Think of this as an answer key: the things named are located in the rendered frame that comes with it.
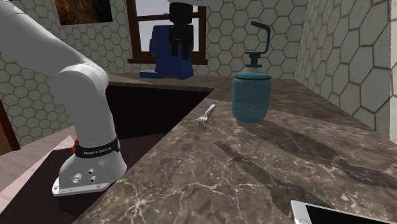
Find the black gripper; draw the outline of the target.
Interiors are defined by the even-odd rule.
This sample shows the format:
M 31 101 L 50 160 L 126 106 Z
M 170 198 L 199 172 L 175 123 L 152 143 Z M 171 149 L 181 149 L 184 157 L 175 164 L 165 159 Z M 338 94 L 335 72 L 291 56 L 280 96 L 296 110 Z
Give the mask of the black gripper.
M 171 3 L 169 5 L 169 20 L 174 24 L 169 29 L 169 44 L 171 55 L 178 55 L 178 46 L 181 37 L 182 59 L 189 59 L 194 46 L 194 31 L 192 23 L 193 6 L 187 3 Z

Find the blue kitchen appliance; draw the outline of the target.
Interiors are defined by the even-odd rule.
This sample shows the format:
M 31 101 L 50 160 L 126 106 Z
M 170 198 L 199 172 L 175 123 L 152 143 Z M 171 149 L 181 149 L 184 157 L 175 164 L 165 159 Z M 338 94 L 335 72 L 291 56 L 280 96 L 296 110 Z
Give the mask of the blue kitchen appliance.
M 155 69 L 140 71 L 141 78 L 166 78 L 168 76 L 185 80 L 193 76 L 192 51 L 189 59 L 182 59 L 181 37 L 178 46 L 178 55 L 171 55 L 171 45 L 169 44 L 169 29 L 173 25 L 155 25 L 150 39 L 150 53 L 154 56 Z

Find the brown framed window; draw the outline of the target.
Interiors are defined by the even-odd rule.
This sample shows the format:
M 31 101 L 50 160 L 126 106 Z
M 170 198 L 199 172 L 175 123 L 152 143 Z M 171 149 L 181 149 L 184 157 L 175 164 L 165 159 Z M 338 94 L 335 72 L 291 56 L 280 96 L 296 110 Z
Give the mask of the brown framed window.
M 130 64 L 154 64 L 155 58 L 149 52 L 149 42 L 155 25 L 170 24 L 166 0 L 126 0 L 129 19 L 132 58 Z M 205 6 L 193 8 L 194 51 L 193 65 L 206 65 L 206 15 Z

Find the silver fork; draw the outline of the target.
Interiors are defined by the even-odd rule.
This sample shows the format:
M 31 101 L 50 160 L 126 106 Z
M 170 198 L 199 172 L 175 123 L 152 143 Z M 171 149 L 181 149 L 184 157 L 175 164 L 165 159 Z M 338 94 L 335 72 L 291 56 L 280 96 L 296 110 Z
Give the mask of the silver fork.
M 216 108 L 215 104 L 210 105 L 209 108 L 205 111 L 205 113 L 197 119 L 198 127 L 200 129 L 206 129 L 207 128 L 207 124 L 208 124 L 209 118 L 211 117 L 212 112 L 214 111 L 215 108 Z

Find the teal pump dispenser bottle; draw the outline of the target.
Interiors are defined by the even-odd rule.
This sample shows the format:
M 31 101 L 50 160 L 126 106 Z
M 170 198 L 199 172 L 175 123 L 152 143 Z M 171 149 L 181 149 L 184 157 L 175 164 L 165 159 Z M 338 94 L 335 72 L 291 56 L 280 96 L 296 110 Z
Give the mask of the teal pump dispenser bottle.
M 258 123 L 266 117 L 272 87 L 272 77 L 256 71 L 256 68 L 262 67 L 258 63 L 259 58 L 268 52 L 270 27 L 255 21 L 252 21 L 251 25 L 264 29 L 267 32 L 267 40 L 263 52 L 246 52 L 250 63 L 233 79 L 232 113 L 236 120 L 244 123 Z

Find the dark robot stand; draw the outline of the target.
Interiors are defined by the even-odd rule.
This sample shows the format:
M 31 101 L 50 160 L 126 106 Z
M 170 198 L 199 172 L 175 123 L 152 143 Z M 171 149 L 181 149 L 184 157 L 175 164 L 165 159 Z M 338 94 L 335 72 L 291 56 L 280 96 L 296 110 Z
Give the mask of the dark robot stand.
M 51 187 L 70 148 L 52 151 L 0 213 L 0 224 L 71 224 L 104 193 L 54 197 Z

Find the white tablet with black screen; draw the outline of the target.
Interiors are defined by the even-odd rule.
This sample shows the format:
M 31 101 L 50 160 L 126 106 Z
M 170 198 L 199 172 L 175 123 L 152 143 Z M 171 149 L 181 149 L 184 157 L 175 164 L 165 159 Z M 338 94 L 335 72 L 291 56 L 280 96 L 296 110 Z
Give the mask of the white tablet with black screen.
M 397 224 L 296 200 L 291 201 L 291 209 L 295 224 Z

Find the dark brown wall picture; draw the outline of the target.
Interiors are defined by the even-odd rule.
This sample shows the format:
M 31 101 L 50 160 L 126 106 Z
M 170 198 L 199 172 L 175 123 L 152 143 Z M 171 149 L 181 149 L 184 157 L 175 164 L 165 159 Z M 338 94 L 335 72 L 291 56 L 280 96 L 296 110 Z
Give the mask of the dark brown wall picture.
M 112 22 L 109 0 L 55 0 L 61 25 Z

